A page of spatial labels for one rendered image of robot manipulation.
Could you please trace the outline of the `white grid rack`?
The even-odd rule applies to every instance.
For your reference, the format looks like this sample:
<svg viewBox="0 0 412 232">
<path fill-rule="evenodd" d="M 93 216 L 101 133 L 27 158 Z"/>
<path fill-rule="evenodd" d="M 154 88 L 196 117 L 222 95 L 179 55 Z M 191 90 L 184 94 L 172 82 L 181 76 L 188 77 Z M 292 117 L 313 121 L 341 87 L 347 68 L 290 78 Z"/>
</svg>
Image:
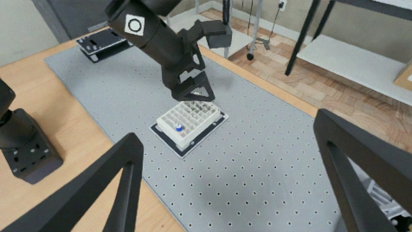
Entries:
<svg viewBox="0 0 412 232">
<path fill-rule="evenodd" d="M 157 119 L 158 126 L 182 148 L 220 116 L 221 108 L 211 102 L 182 101 Z M 181 124 L 182 133 L 177 133 Z"/>
</svg>

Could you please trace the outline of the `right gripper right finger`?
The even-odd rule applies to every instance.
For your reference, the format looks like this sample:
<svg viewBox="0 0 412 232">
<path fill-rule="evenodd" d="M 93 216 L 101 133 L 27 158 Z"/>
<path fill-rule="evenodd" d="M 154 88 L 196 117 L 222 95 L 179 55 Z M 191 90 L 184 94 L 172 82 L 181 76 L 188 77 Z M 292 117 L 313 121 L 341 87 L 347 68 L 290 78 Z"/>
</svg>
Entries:
<svg viewBox="0 0 412 232">
<path fill-rule="evenodd" d="M 317 110 L 312 128 L 347 231 L 398 232 L 350 160 L 412 216 L 412 153 L 326 108 Z"/>
</svg>

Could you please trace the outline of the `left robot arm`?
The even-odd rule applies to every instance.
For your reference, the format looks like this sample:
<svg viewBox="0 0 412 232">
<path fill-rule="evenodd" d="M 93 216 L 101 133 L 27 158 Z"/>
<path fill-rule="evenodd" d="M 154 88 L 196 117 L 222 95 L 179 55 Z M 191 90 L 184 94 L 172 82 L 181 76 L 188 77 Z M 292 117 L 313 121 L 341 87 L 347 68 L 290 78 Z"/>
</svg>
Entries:
<svg viewBox="0 0 412 232">
<path fill-rule="evenodd" d="M 159 16 L 167 17 L 183 0 L 57 1 L 80 8 L 94 20 L 111 2 L 105 9 L 107 25 L 141 48 L 157 32 Z M 231 47 L 233 30 L 229 24 L 223 24 L 226 35 L 206 36 L 209 49 Z M 15 98 L 16 92 L 0 77 L 0 149 L 14 177 L 22 179 L 51 161 L 55 153 L 22 107 L 10 109 Z"/>
</svg>

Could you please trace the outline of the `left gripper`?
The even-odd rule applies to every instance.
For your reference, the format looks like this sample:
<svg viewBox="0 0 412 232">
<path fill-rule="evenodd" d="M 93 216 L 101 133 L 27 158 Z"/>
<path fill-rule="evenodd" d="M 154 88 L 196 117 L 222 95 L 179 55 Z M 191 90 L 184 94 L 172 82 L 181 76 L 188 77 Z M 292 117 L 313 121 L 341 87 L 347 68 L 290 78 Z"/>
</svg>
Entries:
<svg viewBox="0 0 412 232">
<path fill-rule="evenodd" d="M 222 20 L 203 21 L 197 19 L 194 25 L 176 33 L 162 18 L 155 35 L 143 47 L 139 48 L 149 55 L 162 68 L 163 83 L 171 90 L 171 96 L 177 101 L 205 101 L 216 99 L 208 76 L 198 41 L 205 36 L 226 35 L 227 30 Z M 181 37 L 179 37 L 179 36 Z M 195 44 L 195 45 L 194 45 Z M 197 55 L 200 64 L 196 64 L 193 55 Z M 202 71 L 196 77 L 190 76 L 181 83 L 180 75 L 193 69 Z M 208 97 L 191 93 L 205 87 Z"/>
</svg>

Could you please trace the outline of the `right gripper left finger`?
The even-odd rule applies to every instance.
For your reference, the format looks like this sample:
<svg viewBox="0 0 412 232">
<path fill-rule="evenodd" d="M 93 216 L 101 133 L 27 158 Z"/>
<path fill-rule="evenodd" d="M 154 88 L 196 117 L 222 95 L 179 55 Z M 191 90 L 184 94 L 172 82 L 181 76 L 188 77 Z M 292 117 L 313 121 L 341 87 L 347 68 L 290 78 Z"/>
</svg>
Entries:
<svg viewBox="0 0 412 232">
<path fill-rule="evenodd" d="M 127 133 L 84 171 L 0 232 L 71 232 L 122 170 L 113 206 L 101 232 L 135 232 L 144 145 Z"/>
</svg>

